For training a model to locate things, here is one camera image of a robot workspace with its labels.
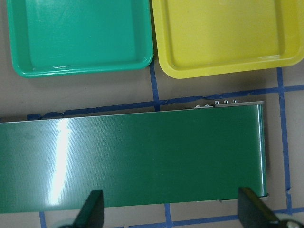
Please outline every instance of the floor tile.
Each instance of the floor tile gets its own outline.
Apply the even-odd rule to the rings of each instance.
[[[295,213],[295,214],[293,214],[293,216],[304,224],[304,212],[302,212],[302,213]]]
[[[180,228],[242,228],[239,220],[211,222],[196,225],[180,226]]]
[[[0,228],[40,228],[38,212],[0,214]]]
[[[284,86],[304,85],[304,60],[283,68]]]
[[[104,228],[162,223],[166,220],[162,204],[105,208],[104,212]],[[47,211],[47,228],[71,224],[78,213],[79,210]]]
[[[293,208],[304,207],[304,91],[285,93]]]

